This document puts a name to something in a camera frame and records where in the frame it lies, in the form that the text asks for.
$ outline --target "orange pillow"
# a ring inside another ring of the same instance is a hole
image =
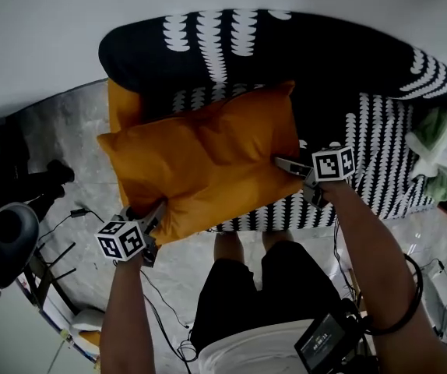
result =
[[[297,157],[294,82],[98,137],[132,209],[167,212],[158,245],[204,231],[295,193],[301,180],[273,156]]]

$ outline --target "gray floor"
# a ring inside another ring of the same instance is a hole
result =
[[[97,135],[109,130],[106,83],[95,83],[53,97],[21,111],[18,117],[30,148],[30,171],[44,170],[48,161],[59,158],[76,173],[76,181],[65,186],[66,196],[56,202],[40,226],[41,234],[68,216],[70,210],[80,206],[87,206],[105,220],[119,212],[121,204],[116,177],[96,142]],[[387,225],[405,252],[414,249],[412,256],[419,264],[424,265],[435,257],[447,258],[447,216],[438,210],[415,213]],[[64,289],[78,306],[105,310],[114,266],[102,256],[93,237],[99,227],[99,220],[92,214],[70,218],[48,236],[42,253],[47,259],[52,259],[76,242],[76,247],[53,271],[59,275],[76,267],[74,274],[61,280]],[[260,259],[264,255],[259,235],[246,232],[240,236],[245,245],[246,261],[259,285]],[[294,237],[333,279],[344,296],[347,291],[333,257],[332,228],[295,231]],[[340,254],[345,264],[349,264],[342,235],[340,238]],[[201,233],[164,246],[155,268],[145,269],[167,302],[187,324],[194,320],[199,292],[212,259],[213,235]],[[178,325],[172,311],[163,305],[145,281],[144,289],[158,308],[172,344],[178,345],[187,337],[187,330]],[[157,371],[184,372],[185,367],[169,350],[152,315],[150,318]],[[195,364],[192,364],[192,369],[196,371]]]

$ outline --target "white object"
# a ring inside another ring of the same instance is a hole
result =
[[[108,221],[95,238],[107,259],[127,261],[146,247],[137,221]]]
[[[355,173],[354,149],[351,146],[331,146],[311,155],[315,180],[344,180]]]
[[[201,374],[305,374],[294,344],[313,320],[264,326],[218,340],[199,353]]]
[[[85,309],[75,316],[69,327],[73,342],[91,355],[99,355],[99,347],[80,336],[81,331],[101,331],[104,313],[98,310]]]

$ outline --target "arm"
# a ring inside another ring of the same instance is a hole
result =
[[[100,336],[103,374],[154,374],[153,341],[140,281],[142,257],[119,262]]]
[[[402,250],[388,228],[346,182],[323,183],[336,208],[357,282],[373,326],[397,323],[414,298],[415,283]],[[374,337],[382,372],[447,373],[447,348],[436,337],[422,305],[409,323]]]

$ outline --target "black pillow with white pattern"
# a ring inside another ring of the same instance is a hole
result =
[[[447,108],[447,66],[418,48],[324,16],[226,9],[121,26],[99,57],[110,78],[143,95],[151,120],[293,79],[302,151],[352,146],[355,187],[382,219],[433,204],[424,178],[409,178],[416,157],[403,137],[428,108]],[[214,229],[324,227],[334,218],[298,192]]]

